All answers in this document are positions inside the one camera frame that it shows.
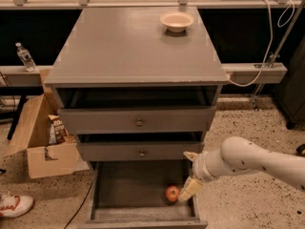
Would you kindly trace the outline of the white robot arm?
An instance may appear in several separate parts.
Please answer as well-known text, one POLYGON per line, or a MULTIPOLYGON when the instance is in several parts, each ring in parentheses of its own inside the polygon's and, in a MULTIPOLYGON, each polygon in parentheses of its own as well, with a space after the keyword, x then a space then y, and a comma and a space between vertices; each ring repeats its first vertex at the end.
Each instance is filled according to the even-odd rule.
POLYGON ((300 191, 305 190, 304 157, 268 151, 243 137, 228 137, 219 149, 211 152, 184 152, 183 155, 193 166, 178 196, 179 201, 196 195, 205 182, 256 171, 275 177, 300 191))

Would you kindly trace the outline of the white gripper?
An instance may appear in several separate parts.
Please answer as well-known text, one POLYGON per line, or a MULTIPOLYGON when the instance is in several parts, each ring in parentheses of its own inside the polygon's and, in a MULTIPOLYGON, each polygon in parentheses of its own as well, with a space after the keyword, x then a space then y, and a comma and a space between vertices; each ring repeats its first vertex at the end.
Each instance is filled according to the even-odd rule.
POLYGON ((213 174, 214 159, 217 157, 217 151, 203 151, 200 154, 184 152, 183 155, 193 162, 193 176, 195 178, 188 177, 186 179, 178 196, 179 201, 186 201, 199 192, 203 187, 202 181, 211 182, 217 180, 217 176, 213 174))

